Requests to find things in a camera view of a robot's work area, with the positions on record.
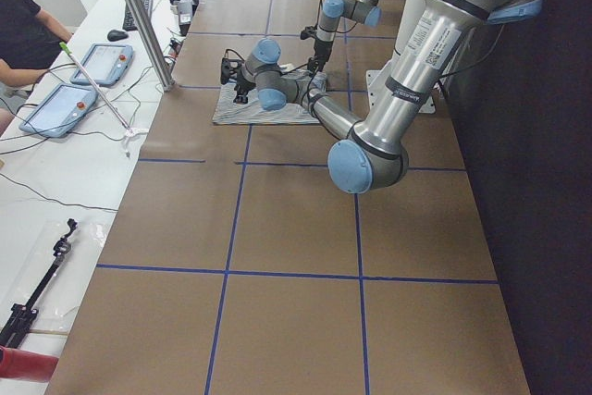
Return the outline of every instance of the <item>red cylinder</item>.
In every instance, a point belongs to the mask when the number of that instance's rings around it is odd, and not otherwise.
[[[0,378],[46,383],[57,366],[57,357],[0,346]]]

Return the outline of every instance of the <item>black keyboard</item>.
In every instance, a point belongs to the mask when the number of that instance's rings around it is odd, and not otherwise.
[[[148,14],[148,19],[152,16],[152,3],[154,0],[142,0],[144,3],[144,9]],[[125,31],[134,31],[137,30],[138,27],[136,26],[136,22],[131,15],[130,7],[126,5],[126,13],[123,17],[123,27]]]

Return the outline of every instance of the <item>white table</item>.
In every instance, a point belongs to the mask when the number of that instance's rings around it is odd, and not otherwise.
[[[82,59],[91,44],[107,43],[107,32],[121,29],[124,8],[124,0],[99,0],[69,42],[70,50]],[[171,37],[179,37],[179,27],[168,0],[154,0],[152,23],[163,50]],[[162,95],[162,87],[153,69],[145,72],[151,63],[139,32],[131,31],[129,38],[120,42],[132,45],[135,54],[123,78],[113,88],[105,90],[106,96],[113,100],[144,73],[142,80],[131,90],[138,100],[124,93],[114,105],[125,119],[131,119],[136,113],[133,128],[148,129]],[[54,67],[69,62],[69,58],[61,54]],[[74,68],[61,68],[55,74],[68,82],[73,72]],[[55,76],[45,75],[27,102],[39,104],[59,82]],[[26,117],[30,112],[30,108],[23,108],[18,115]],[[111,141],[102,134],[69,134],[65,138],[49,139],[32,148],[7,154],[43,139],[32,135],[10,139],[25,134],[19,130],[19,122],[20,119],[15,118],[0,138],[0,159],[5,162],[0,173],[64,203],[118,208],[145,136],[138,136],[129,142],[129,157],[122,142]],[[90,112],[73,131],[100,131],[115,139],[122,138],[124,134],[122,125],[106,106]],[[37,304],[40,315],[32,328],[41,326],[43,330],[53,330],[53,333],[31,333],[21,349],[55,356],[61,353],[68,325],[80,305],[115,214],[115,211],[48,202],[30,190],[0,178],[0,325],[7,321],[13,302],[25,303],[31,296],[53,261],[54,244],[68,231],[68,219],[74,218],[79,223],[79,230],[70,238],[72,252]],[[93,231],[96,234],[96,230],[99,231],[98,237],[92,235]],[[45,387],[40,383],[0,380],[2,394],[39,394],[44,392]]]

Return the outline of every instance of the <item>transparent plastic sheet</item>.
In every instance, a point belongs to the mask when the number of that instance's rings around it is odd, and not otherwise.
[[[56,270],[34,308],[39,310],[31,326],[31,333],[67,335],[88,287],[110,226],[79,222],[68,238],[72,250]],[[2,301],[8,312],[0,314],[2,326],[10,317],[13,303],[24,304],[33,294],[43,276],[54,262],[54,245],[69,232],[67,221],[49,221],[40,232],[23,267]]]
[[[306,88],[310,78],[308,71],[298,69],[285,75],[286,79],[295,79],[302,81],[302,87]],[[327,75],[317,73],[314,76],[312,85],[321,91],[327,87]],[[227,83],[220,88],[220,95],[216,105],[216,111],[212,117],[212,122],[218,125],[224,124],[318,124],[318,120],[312,117],[304,108],[297,104],[286,104],[278,111],[265,111],[259,105],[257,91],[251,90],[248,94],[248,104],[235,104],[232,102],[236,96],[234,83]]]

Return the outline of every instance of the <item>dark wall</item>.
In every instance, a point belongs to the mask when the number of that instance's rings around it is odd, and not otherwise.
[[[546,0],[450,111],[533,395],[592,394],[592,0]],[[487,48],[498,29],[480,31]],[[475,53],[458,64],[470,63]]]

